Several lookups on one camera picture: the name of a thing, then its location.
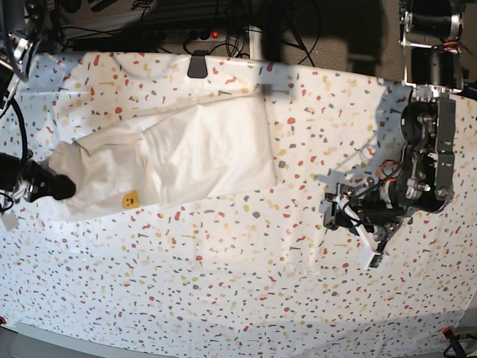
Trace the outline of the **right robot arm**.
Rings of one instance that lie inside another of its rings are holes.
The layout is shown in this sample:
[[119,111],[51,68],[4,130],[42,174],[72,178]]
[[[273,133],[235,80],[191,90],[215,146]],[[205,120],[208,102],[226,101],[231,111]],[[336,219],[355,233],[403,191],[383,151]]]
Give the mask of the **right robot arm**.
[[19,83],[28,81],[33,57],[45,36],[46,1],[1,2],[1,114],[13,110],[19,123],[21,156],[1,154],[1,232],[18,227],[10,210],[24,198],[34,202],[43,197],[71,198],[73,181],[43,168],[28,148],[25,118],[14,98]]

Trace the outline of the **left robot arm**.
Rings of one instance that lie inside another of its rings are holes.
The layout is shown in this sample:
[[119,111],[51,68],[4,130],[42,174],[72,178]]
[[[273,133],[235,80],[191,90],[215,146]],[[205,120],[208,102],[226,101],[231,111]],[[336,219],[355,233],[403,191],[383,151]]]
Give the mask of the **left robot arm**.
[[347,229],[360,239],[358,261],[365,270],[382,266],[387,246],[415,212],[437,214],[453,199],[456,102],[465,88],[461,65],[464,11],[468,1],[401,1],[400,44],[411,54],[403,83],[410,87],[400,118],[405,141],[394,170],[368,177],[357,185],[333,172],[325,228]]

